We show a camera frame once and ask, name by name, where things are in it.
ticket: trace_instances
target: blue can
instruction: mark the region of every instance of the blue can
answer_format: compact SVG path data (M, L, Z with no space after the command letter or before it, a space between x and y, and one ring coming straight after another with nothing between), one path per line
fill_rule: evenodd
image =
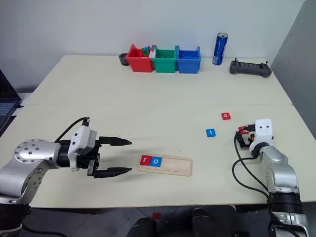
M222 32L217 34L214 56L213 56L214 65L222 64L227 39L228 39L228 34L222 33Z

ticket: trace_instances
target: black controller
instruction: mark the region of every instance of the black controller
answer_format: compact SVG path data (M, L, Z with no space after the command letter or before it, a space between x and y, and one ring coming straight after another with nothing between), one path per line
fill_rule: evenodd
M242 62L239 62L237 58L235 58L235 60L231 62L229 71L231 74L249 73L249 74L261 75L264 78L267 78L272 73L271 69L267 65L267 62L261 63L261 64L242 63Z

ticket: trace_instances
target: laptop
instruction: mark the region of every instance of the laptop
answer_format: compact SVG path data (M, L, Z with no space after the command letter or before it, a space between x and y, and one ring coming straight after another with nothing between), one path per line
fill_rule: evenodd
M19 107L21 98L0 70L0 128Z

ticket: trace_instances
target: blue bin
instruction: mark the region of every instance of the blue bin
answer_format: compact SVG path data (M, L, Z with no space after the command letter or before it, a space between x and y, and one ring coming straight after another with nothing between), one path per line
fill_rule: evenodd
M201 54L199 47L195 51L180 50L176 46L177 65L179 73L198 73L199 64L201 62Z

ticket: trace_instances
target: plastic storage bin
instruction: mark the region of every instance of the plastic storage bin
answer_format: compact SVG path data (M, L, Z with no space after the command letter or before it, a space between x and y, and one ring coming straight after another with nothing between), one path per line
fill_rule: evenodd
M153 62L149 55L144 55L143 50L136 48L133 44L127 53L126 59L133 72L151 73L153 71Z
M176 50L158 49L154 45L150 53L156 72L174 73L176 71Z
M180 50L176 46L177 65L179 73L198 73L201 62L199 47L195 51Z

